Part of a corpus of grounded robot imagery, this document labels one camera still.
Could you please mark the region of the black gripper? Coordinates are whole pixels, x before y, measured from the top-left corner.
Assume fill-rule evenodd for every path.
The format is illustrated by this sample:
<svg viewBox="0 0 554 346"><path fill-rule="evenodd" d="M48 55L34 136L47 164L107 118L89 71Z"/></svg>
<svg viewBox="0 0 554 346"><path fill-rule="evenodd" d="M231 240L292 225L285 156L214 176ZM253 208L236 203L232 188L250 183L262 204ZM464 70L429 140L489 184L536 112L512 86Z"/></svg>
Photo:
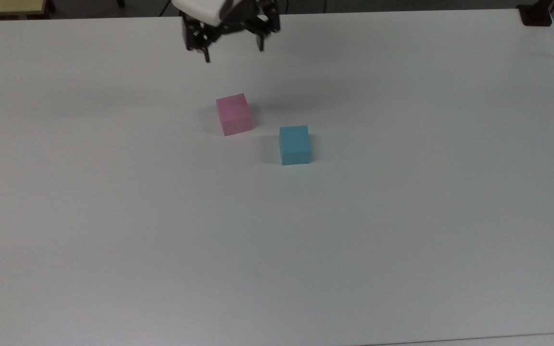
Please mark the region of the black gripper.
<svg viewBox="0 0 554 346"><path fill-rule="evenodd" d="M256 37L260 52L272 33L280 32L279 4L277 0L216 0L215 15L204 23L187 14L182 15L183 42L187 51L204 55L211 63L209 46L223 35L247 30Z"/></svg>

